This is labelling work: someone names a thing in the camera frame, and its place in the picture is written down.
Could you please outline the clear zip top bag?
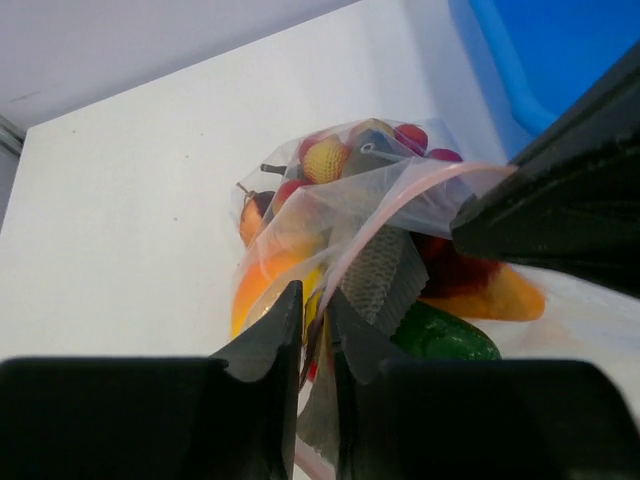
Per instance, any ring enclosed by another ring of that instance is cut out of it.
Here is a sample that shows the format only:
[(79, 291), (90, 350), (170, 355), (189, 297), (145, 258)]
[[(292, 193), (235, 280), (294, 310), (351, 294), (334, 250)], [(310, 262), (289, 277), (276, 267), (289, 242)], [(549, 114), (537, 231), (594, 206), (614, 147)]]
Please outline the clear zip top bag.
[[(347, 176), (350, 135), (366, 127), (391, 132), (392, 142), (411, 154), (385, 154), (390, 165)], [(462, 204), (480, 198), (511, 173), (509, 166), (465, 162), (440, 127), (371, 118), (285, 144), (237, 184), (242, 202), (237, 224), (246, 253), (254, 243), (288, 247), (310, 242), (321, 248), (324, 275), (303, 302), (304, 362), (311, 388), (329, 300), (343, 294), (341, 279), (383, 225), (408, 231), (426, 268), (428, 279), (415, 302), (473, 326), (478, 320), (530, 321), (544, 312), (544, 296), (512, 267), (463, 256), (451, 240), (450, 225)], [(298, 426), (294, 461), (312, 479), (335, 475), (336, 466), (301, 441)]]

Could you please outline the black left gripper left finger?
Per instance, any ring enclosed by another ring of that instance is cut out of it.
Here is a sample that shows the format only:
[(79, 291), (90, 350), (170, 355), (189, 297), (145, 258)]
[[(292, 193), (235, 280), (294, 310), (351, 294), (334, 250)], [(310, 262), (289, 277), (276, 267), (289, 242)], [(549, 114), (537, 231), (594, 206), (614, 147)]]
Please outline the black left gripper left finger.
[(206, 357), (1, 365), (5, 479), (289, 479), (303, 288)]

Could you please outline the grey toy fish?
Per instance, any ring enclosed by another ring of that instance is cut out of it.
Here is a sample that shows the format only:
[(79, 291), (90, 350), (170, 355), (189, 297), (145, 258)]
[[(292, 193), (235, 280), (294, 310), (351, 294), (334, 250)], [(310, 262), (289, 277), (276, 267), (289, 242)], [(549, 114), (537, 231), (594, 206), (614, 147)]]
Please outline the grey toy fish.
[[(366, 127), (350, 135), (352, 154), (347, 176), (386, 167), (385, 154), (408, 156), (411, 151), (392, 142), (393, 134)], [(394, 334), (428, 279), (427, 271), (408, 231), (383, 225), (358, 254), (339, 283), (356, 313), (386, 336)], [(316, 378), (298, 417), (298, 436), (330, 465), (339, 454), (339, 423), (334, 411), (335, 384), (326, 348), (316, 343)]]

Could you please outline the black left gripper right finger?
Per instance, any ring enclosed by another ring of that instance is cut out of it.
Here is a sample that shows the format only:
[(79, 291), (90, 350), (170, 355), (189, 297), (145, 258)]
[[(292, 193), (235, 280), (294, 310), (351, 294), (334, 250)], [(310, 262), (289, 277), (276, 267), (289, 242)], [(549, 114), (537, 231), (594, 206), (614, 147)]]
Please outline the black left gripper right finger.
[(340, 479), (635, 479), (639, 433), (613, 383), (574, 360), (427, 361), (327, 308)]

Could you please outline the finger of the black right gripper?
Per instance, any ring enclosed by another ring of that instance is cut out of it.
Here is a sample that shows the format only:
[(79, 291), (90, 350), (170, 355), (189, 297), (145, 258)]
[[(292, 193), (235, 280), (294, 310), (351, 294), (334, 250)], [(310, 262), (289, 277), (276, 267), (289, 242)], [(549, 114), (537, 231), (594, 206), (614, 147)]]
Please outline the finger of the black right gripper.
[(639, 292), (639, 48), (633, 46), (451, 224), (463, 255)]

